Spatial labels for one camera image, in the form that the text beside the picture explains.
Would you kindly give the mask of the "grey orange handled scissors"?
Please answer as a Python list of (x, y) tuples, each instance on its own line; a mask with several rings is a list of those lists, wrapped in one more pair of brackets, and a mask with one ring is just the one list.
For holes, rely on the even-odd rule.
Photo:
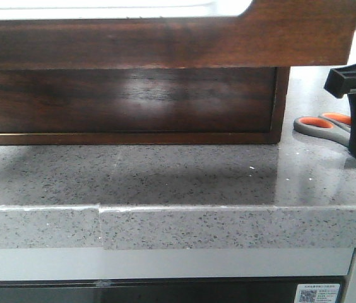
[(294, 120), (298, 133), (334, 141), (348, 149), (356, 159), (356, 115), (324, 112), (317, 117), (302, 116)]

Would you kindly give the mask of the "dark wood drawer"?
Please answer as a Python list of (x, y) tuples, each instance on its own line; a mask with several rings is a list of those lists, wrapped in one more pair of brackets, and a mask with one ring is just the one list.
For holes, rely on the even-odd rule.
[(0, 133), (269, 129), (275, 69), (0, 71)]
[(253, 1), (236, 17), (0, 21), (0, 69), (342, 65), (356, 1)]

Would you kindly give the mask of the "dark wooden drawer cabinet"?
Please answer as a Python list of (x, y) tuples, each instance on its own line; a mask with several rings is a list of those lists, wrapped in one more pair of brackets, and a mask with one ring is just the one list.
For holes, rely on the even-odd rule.
[(280, 141), (289, 68), (275, 69), (269, 129), (239, 132), (108, 131), (99, 133), (0, 133), (0, 145), (275, 144)]

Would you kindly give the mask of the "white QR code sticker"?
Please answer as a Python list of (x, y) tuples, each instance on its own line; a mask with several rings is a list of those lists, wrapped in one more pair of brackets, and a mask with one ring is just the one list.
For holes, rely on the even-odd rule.
[(336, 303), (340, 289), (339, 283), (298, 284), (294, 303)]

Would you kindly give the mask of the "dark under-counter appliance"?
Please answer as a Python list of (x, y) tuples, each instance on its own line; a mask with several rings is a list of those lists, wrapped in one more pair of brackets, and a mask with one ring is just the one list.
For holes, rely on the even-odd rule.
[(294, 302), (298, 284), (342, 276), (0, 281), (0, 302)]

